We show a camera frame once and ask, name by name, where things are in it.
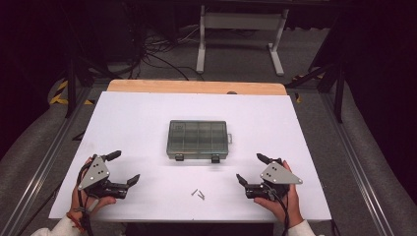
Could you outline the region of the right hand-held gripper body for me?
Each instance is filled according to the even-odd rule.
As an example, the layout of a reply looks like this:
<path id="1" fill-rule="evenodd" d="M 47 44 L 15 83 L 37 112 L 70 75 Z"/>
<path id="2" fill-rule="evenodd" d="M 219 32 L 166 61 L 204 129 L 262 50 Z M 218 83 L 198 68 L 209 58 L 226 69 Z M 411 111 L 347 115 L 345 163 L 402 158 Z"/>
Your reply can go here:
<path id="1" fill-rule="evenodd" d="M 302 184 L 303 180 L 283 166 L 280 158 L 273 159 L 260 174 L 261 184 L 249 184 L 245 189 L 248 199 L 264 198 L 270 201 L 281 200 L 289 191 L 291 184 Z"/>

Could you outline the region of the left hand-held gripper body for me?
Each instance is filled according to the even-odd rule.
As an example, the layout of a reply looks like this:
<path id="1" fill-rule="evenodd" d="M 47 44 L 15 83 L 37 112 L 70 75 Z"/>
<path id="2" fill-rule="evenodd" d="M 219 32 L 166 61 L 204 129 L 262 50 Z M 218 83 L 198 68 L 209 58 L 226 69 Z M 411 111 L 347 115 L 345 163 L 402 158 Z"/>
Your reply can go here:
<path id="1" fill-rule="evenodd" d="M 127 184 L 112 183 L 109 180 L 110 171 L 101 155 L 95 154 L 91 161 L 85 164 L 78 176 L 78 189 L 85 191 L 88 196 L 96 198 L 113 197 L 125 199 L 128 192 Z"/>

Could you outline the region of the clear grey compartment box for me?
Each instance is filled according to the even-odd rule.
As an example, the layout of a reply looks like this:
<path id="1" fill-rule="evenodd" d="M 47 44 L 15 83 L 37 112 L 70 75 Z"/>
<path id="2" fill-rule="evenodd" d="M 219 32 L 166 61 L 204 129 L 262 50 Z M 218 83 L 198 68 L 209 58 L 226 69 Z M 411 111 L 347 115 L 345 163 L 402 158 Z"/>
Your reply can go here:
<path id="1" fill-rule="evenodd" d="M 166 153 L 170 159 L 209 159 L 219 163 L 229 154 L 225 121 L 171 120 Z"/>

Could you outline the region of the person's left hand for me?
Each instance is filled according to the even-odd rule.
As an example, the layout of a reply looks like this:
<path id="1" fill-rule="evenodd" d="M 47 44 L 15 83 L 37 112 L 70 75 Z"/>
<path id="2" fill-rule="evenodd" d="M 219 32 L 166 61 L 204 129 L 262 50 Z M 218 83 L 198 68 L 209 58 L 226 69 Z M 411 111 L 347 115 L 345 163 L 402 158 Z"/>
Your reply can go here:
<path id="1" fill-rule="evenodd" d="M 76 219 L 81 219 L 84 211 L 88 212 L 90 216 L 94 216 L 103 207 L 117 203 L 115 198 L 109 196 L 102 198 L 89 197 L 85 191 L 78 189 L 78 185 L 79 183 L 77 181 L 72 193 L 71 206 L 68 211 Z"/>

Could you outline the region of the person's right hand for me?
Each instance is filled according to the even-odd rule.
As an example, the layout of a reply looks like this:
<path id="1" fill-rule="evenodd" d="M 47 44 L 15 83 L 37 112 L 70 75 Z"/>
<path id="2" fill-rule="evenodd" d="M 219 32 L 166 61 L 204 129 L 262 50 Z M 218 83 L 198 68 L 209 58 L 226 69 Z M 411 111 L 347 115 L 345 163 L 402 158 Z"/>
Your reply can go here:
<path id="1" fill-rule="evenodd" d="M 282 199 L 285 208 L 279 202 L 263 198 L 255 198 L 254 202 L 269 210 L 287 228 L 295 226 L 304 220 L 300 211 L 299 197 L 295 185 L 289 186 L 287 195 Z"/>

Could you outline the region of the white board sheet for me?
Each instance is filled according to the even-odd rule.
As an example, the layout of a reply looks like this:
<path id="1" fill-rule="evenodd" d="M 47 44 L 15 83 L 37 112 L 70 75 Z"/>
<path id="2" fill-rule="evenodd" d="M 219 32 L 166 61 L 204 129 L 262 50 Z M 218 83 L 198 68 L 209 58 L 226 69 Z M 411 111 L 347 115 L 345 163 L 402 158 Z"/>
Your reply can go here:
<path id="1" fill-rule="evenodd" d="M 171 120 L 220 120 L 232 137 L 229 154 L 175 161 L 166 154 Z M 259 183 L 262 153 L 286 160 L 303 180 L 297 192 L 303 216 L 331 218 L 315 165 L 287 95 L 114 92 L 101 94 L 86 133 L 49 213 L 61 218 L 86 159 L 121 150 L 108 162 L 110 179 L 124 183 L 140 174 L 125 199 L 102 209 L 102 221 L 272 222 L 273 215 L 245 196 L 236 177 Z M 206 199 L 199 196 L 198 189 Z"/>

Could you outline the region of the red wrist band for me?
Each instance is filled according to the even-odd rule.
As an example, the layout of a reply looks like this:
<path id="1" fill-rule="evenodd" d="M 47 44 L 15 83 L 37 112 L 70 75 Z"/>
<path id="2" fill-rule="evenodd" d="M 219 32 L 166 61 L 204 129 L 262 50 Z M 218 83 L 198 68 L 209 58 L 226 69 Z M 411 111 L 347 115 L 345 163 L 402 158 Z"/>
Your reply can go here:
<path id="1" fill-rule="evenodd" d="M 67 212 L 66 213 L 66 216 L 69 218 L 69 219 L 71 219 L 72 220 L 72 222 L 73 222 L 73 224 L 74 224 L 74 226 L 73 227 L 75 227 L 75 228 L 77 228 L 79 231 L 80 231 L 80 233 L 84 233 L 85 232 L 85 229 L 83 228 L 83 226 L 81 225 L 81 223 L 71 214 L 71 213 L 69 213 L 69 212 Z"/>

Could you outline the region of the yellow black floor tape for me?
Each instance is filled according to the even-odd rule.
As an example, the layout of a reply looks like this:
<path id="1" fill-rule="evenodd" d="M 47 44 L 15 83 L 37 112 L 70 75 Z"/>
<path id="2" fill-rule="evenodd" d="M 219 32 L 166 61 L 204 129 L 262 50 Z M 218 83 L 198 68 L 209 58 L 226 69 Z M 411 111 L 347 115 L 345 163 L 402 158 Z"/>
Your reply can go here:
<path id="1" fill-rule="evenodd" d="M 58 89 L 55 91 L 54 95 L 50 99 L 50 104 L 69 104 L 69 100 L 67 98 L 63 98 L 62 94 L 64 89 L 68 86 L 68 81 L 63 80 L 60 85 L 58 86 Z"/>
<path id="2" fill-rule="evenodd" d="M 296 82 L 298 80 L 301 80 L 303 77 L 304 77 L 304 75 L 294 76 L 291 79 L 291 82 Z M 313 80 L 314 81 L 320 81 L 323 77 L 324 77 L 324 75 L 318 75 L 318 76 L 313 77 Z M 301 97 L 299 92 L 295 92 L 295 101 L 296 101 L 296 103 L 301 103 L 302 102 L 302 97 Z"/>

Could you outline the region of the black stand legs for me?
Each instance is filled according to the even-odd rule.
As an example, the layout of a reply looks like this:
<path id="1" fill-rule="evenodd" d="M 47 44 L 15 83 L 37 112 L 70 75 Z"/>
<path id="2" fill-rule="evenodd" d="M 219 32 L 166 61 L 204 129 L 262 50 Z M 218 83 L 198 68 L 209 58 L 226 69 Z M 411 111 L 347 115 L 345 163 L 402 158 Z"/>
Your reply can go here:
<path id="1" fill-rule="evenodd" d="M 345 82 L 342 66 L 343 41 L 347 36 L 346 29 L 347 15 L 340 13 L 314 57 L 308 69 L 308 74 L 302 77 L 296 76 L 294 80 L 285 85 L 287 89 L 296 89 L 313 78 L 323 76 L 317 84 L 317 91 L 319 93 L 329 93 L 330 89 L 335 87 L 333 114 L 339 123 L 342 122 L 341 108 Z"/>
<path id="2" fill-rule="evenodd" d="M 67 55 L 67 77 L 68 80 L 68 107 L 66 118 L 70 118 L 78 106 L 76 83 L 80 84 L 84 88 L 90 88 L 94 82 L 89 68 L 93 68 L 102 74 L 105 78 L 120 79 L 120 76 L 110 72 L 108 69 L 99 66 L 87 57 L 81 56 L 77 52 L 70 52 Z"/>

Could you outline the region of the wooden table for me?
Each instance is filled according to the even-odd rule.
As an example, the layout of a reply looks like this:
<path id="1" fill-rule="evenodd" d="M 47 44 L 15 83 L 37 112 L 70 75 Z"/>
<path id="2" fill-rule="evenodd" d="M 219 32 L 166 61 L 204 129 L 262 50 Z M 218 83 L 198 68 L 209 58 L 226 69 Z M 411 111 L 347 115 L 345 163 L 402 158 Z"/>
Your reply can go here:
<path id="1" fill-rule="evenodd" d="M 168 80 L 112 80 L 108 91 L 287 95 L 282 84 Z"/>

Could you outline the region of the aluminium floor rail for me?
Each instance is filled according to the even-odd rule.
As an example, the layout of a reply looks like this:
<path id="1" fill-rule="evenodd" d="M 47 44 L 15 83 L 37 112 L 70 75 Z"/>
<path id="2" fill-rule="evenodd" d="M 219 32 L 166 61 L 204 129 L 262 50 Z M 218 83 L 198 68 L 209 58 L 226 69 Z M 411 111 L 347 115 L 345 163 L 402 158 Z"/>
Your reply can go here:
<path id="1" fill-rule="evenodd" d="M 82 105 L 89 96 L 91 88 L 81 88 L 79 94 L 76 96 L 75 107 L 68 118 L 65 118 L 59 127 L 57 134 L 55 135 L 51 145 L 49 146 L 44 158 L 38 165 L 33 176 L 20 197 L 20 200 L 7 221 L 5 227 L 0 232 L 0 236 L 17 236 L 18 231 L 23 224 L 23 221 L 30 210 L 37 194 L 39 193 L 52 165 L 55 161 L 62 143 L 67 136 L 69 129 L 71 128 L 74 120 L 78 116 Z"/>
<path id="2" fill-rule="evenodd" d="M 368 179 L 368 176 L 365 173 L 363 166 L 360 163 L 360 160 L 351 143 L 351 140 L 343 124 L 339 123 L 336 119 L 336 116 L 333 114 L 334 105 L 332 103 L 331 97 L 326 93 L 322 93 L 321 99 L 324 104 L 324 107 L 326 108 L 331 124 L 342 142 L 347 163 L 354 176 L 355 182 L 366 204 L 368 212 L 371 215 L 374 224 L 379 232 L 379 235 L 394 236 L 394 233 L 390 227 L 384 210 L 377 198 L 373 186 L 371 185 Z"/>

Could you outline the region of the white metal stand frame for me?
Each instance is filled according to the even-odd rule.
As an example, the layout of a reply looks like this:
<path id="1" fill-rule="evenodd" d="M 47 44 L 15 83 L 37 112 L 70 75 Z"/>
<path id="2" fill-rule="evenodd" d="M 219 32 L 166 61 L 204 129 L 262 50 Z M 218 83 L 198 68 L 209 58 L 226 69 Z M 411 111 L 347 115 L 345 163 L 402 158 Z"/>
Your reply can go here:
<path id="1" fill-rule="evenodd" d="M 274 30 L 275 40 L 268 44 L 268 52 L 276 74 L 282 77 L 284 70 L 277 49 L 284 31 L 288 13 L 288 9 L 284 9 L 278 14 L 217 13 L 209 12 L 205 6 L 202 6 L 196 71 L 201 74 L 205 70 L 206 29 Z"/>

